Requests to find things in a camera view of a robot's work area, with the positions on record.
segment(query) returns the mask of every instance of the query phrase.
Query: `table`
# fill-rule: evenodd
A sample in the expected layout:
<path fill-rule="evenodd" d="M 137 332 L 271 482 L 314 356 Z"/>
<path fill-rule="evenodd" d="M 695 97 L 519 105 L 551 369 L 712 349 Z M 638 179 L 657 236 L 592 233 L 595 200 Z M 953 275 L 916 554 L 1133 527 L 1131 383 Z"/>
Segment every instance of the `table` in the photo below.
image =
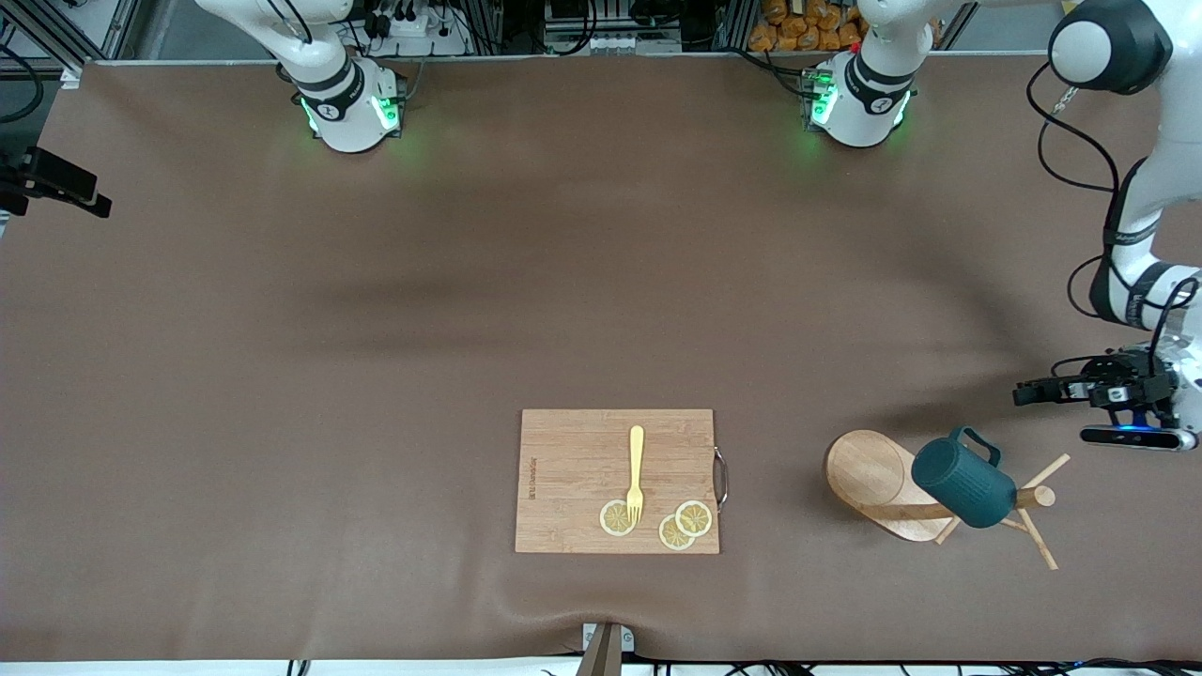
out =
<path fill-rule="evenodd" d="M 42 143 L 113 218 L 37 203 L 0 243 L 0 658 L 547 654 L 597 619 L 671 659 L 1196 658 L 1202 456 L 1010 402 L 1147 338 L 1064 298 L 1105 200 L 1039 171 L 1036 65 L 932 59 L 851 150 L 738 59 L 438 63 L 350 156 L 270 67 L 90 66 Z M 1065 114 L 1127 165 L 1149 102 Z M 547 407 L 715 409 L 724 553 L 513 553 Z M 1063 570 L 1008 529 L 895 540 L 822 480 L 846 431 L 959 423 L 1019 479 L 1075 456 L 1039 522 Z"/>

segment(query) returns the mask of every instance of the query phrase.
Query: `cutting board handle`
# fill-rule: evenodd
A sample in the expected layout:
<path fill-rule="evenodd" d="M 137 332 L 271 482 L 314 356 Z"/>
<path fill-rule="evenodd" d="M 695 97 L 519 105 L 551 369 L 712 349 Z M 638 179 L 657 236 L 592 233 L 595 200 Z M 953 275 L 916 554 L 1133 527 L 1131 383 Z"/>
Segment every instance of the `cutting board handle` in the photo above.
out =
<path fill-rule="evenodd" d="M 714 446 L 714 464 L 718 467 L 718 473 L 714 474 L 714 494 L 721 494 L 718 498 L 718 514 L 722 514 L 722 505 L 726 504 L 726 497 L 731 492 L 731 473 L 726 467 L 726 458 L 722 457 L 722 451 Z"/>

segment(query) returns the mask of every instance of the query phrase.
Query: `dark green mug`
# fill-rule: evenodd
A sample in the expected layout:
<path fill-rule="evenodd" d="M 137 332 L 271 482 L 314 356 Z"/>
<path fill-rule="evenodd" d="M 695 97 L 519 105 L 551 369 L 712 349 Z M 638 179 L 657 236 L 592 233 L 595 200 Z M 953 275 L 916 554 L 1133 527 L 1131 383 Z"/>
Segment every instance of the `dark green mug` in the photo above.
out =
<path fill-rule="evenodd" d="M 984 446 L 989 459 L 970 451 L 960 441 L 964 435 Z M 964 523 L 988 528 L 1006 518 L 1018 496 L 1014 480 L 998 469 L 999 464 L 1001 449 L 986 441 L 971 427 L 957 427 L 918 451 L 910 476 Z"/>

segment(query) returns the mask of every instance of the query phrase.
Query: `wooden stand base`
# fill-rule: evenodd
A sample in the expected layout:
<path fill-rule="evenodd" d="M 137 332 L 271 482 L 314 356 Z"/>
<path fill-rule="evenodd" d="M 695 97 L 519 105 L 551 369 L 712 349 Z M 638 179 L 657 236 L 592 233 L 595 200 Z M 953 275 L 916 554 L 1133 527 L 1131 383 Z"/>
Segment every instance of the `wooden stand base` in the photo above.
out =
<path fill-rule="evenodd" d="M 826 458 L 827 482 L 839 499 L 903 540 L 928 542 L 952 512 L 910 479 L 914 453 L 868 429 L 840 437 Z"/>

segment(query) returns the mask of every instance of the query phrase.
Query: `yellow fork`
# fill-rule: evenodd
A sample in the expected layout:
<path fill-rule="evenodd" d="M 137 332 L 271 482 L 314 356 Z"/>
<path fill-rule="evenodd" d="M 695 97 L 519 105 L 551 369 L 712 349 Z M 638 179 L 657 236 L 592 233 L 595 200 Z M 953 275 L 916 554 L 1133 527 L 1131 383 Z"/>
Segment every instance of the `yellow fork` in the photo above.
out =
<path fill-rule="evenodd" d="M 643 490 L 638 487 L 638 475 L 643 470 L 643 428 L 630 428 L 630 491 L 626 492 L 626 518 L 633 528 L 643 516 Z"/>

